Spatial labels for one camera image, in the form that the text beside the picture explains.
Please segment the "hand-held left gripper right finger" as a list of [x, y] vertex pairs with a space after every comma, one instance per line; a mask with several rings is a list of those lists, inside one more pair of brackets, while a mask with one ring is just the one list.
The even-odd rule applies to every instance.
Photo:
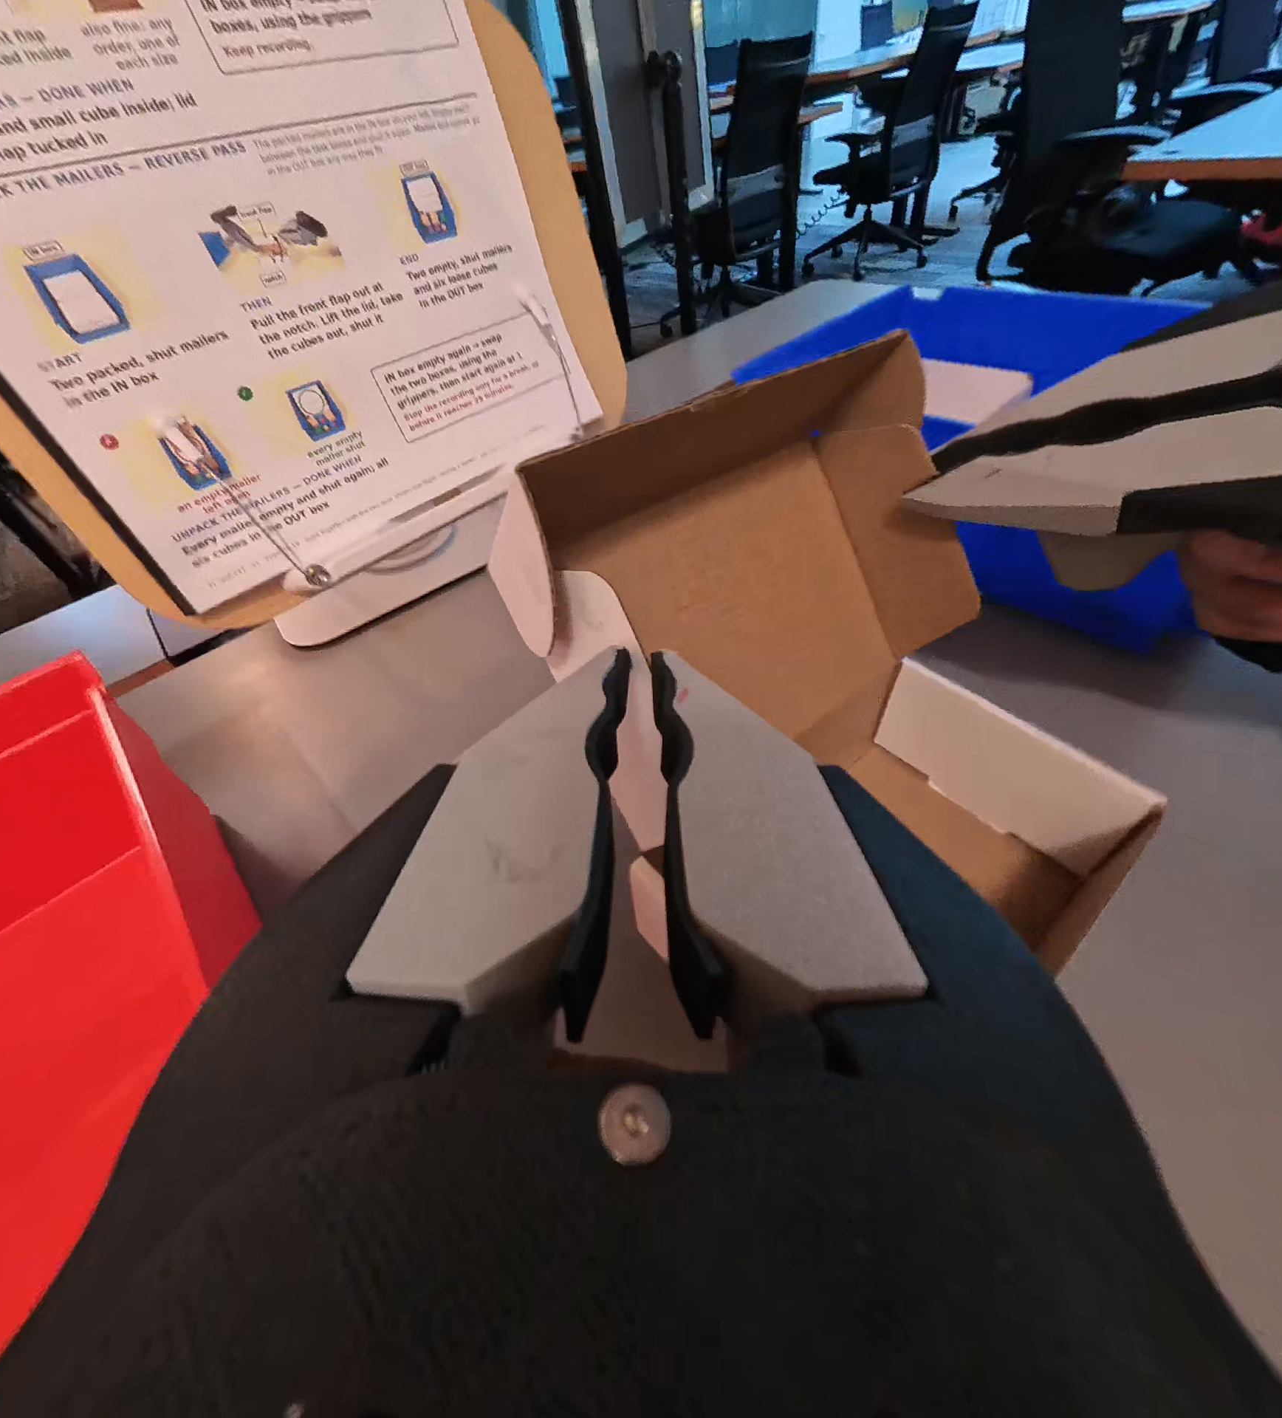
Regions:
[[650, 659], [660, 883], [687, 1024], [916, 1000], [928, 975], [814, 756], [672, 650]]

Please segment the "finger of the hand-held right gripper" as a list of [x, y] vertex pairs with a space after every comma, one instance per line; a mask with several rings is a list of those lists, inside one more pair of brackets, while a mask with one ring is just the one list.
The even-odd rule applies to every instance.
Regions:
[[901, 502], [953, 523], [1086, 539], [1217, 529], [1282, 541], [1282, 406], [1180, 420], [1090, 448], [979, 458]]
[[1111, 445], [1282, 395], [1282, 309], [1208, 328], [1164, 328], [994, 415], [934, 452], [944, 476], [981, 458]]

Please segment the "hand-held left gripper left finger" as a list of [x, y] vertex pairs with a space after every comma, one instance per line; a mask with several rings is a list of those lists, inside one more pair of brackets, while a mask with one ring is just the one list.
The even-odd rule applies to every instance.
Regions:
[[632, 684], [598, 653], [465, 750], [347, 969], [356, 996], [586, 1031], [607, 965], [610, 782]]

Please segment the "white cardboard mailer box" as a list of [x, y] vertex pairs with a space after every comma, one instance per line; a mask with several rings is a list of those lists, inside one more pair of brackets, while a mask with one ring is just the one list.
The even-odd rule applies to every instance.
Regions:
[[991, 365], [957, 364], [922, 356], [923, 421], [973, 428], [1030, 399], [1028, 372]]
[[951, 526], [903, 507], [934, 474], [920, 358], [897, 331], [535, 458], [487, 570], [555, 680], [607, 647], [677, 652], [1058, 975], [1165, 798], [916, 659], [981, 610]]

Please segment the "blue plastic bin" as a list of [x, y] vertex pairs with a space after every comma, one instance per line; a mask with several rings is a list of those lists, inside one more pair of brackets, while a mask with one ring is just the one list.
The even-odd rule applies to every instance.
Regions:
[[[1202, 309], [1161, 297], [900, 287], [739, 364], [731, 378], [761, 381], [905, 331], [925, 359], [1022, 374], [1040, 395]], [[1075, 591], [1058, 581], [1031, 530], [959, 523], [957, 535], [987, 604], [1136, 654], [1199, 635], [1173, 553], [1123, 587]]]

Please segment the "red plastic bin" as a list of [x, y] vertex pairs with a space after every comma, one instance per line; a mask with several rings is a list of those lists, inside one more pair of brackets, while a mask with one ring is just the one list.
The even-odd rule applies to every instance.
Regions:
[[259, 929], [213, 813], [81, 653], [0, 686], [0, 1353]]

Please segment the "person's right hand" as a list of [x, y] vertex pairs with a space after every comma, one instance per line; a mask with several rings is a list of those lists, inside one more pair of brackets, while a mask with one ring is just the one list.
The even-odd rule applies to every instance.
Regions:
[[1199, 629], [1282, 644], [1282, 547], [1202, 530], [1183, 538], [1179, 564]]

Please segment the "background desk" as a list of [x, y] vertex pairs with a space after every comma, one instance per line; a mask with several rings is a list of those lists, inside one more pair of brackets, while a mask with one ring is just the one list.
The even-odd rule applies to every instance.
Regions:
[[1131, 155], [1127, 182], [1282, 186], [1282, 87]]

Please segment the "group of black office chairs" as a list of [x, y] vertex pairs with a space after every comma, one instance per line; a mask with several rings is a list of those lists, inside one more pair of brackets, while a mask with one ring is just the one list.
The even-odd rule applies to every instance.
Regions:
[[[876, 143], [818, 174], [840, 188], [848, 208], [870, 213], [931, 186], [938, 121], [959, 77], [957, 43], [969, 37], [973, 19], [966, 12], [975, 9], [934, 12]], [[1242, 213], [1123, 180], [1127, 158], [1165, 136], [1159, 127], [1114, 123], [1123, 13], [1123, 3], [1031, 3], [1004, 188], [975, 263], [978, 284], [1127, 297], [1192, 276], [1214, 279], [1223, 267], [1258, 281]], [[685, 332], [696, 328], [697, 300], [730, 313], [733, 304], [759, 306], [773, 297], [758, 284], [737, 285], [731, 270], [784, 242], [808, 73], [805, 55], [764, 59], [758, 44], [740, 44], [718, 201], [677, 244], [685, 297], [662, 318], [663, 335], [672, 319]], [[700, 294], [693, 267], [700, 269]]]

